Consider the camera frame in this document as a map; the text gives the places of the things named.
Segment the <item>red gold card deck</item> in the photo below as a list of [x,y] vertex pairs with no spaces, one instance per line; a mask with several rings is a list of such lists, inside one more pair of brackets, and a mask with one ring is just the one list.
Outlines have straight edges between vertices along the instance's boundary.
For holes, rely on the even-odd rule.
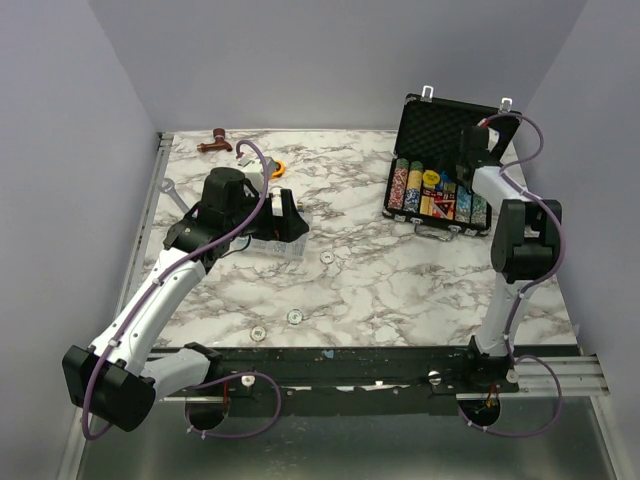
[[420,203],[420,214],[433,218],[453,220],[455,203],[455,197],[450,195],[423,195]]

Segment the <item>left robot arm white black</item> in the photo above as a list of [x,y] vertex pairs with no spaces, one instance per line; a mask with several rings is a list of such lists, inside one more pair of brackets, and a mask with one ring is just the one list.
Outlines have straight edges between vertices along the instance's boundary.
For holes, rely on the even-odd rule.
[[172,225],[156,263],[130,302],[86,348],[71,346],[62,367],[82,419],[130,432],[160,399],[185,388],[214,393],[221,356],[196,342],[158,361],[148,356],[185,297],[238,237],[292,243],[309,231],[291,190],[266,189],[244,172],[217,167],[201,199]]

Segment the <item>white red poker chip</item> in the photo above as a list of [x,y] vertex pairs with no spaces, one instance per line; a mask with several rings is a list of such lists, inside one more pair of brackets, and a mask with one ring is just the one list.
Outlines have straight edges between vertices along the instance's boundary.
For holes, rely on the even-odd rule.
[[250,338],[254,342],[262,342],[267,337],[267,331],[262,326],[255,326],[250,330]]

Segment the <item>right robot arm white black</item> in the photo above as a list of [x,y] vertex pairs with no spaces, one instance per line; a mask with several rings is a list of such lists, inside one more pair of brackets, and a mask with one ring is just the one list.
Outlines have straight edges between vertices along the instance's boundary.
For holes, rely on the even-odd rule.
[[518,184],[491,152],[499,133],[485,122],[461,132],[455,180],[497,211],[490,259],[495,290],[477,333],[472,336],[460,379],[480,392],[513,364],[513,346],[525,307],[537,286],[552,277],[564,256],[562,208]]

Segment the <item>white green poker chip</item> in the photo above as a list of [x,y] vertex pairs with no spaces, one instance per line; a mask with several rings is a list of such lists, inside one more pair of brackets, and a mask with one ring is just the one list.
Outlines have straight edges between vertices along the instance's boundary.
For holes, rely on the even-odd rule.
[[304,320],[304,314],[299,309],[291,309],[287,313],[287,321],[291,325],[299,325]]

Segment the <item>yellow round dealer chip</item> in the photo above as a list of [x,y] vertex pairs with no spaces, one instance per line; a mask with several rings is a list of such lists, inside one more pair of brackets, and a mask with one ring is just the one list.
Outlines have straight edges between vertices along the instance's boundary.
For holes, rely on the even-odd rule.
[[422,180],[423,184],[428,188],[435,188],[439,184],[441,177],[436,171],[425,170],[422,176]]

